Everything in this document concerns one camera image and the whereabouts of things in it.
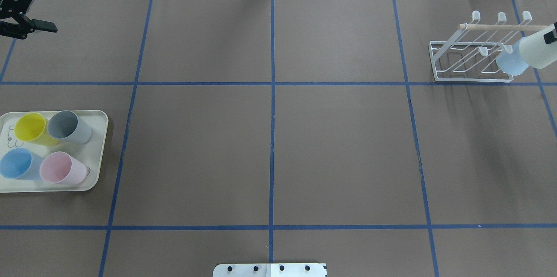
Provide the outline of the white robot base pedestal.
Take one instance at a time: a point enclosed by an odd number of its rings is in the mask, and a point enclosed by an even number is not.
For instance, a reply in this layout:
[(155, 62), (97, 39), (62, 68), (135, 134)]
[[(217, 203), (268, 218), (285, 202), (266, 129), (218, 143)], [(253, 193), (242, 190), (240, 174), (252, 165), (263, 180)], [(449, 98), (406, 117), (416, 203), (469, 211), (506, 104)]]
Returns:
[(326, 277), (328, 270), (322, 263), (255, 263), (219, 264), (213, 277)]

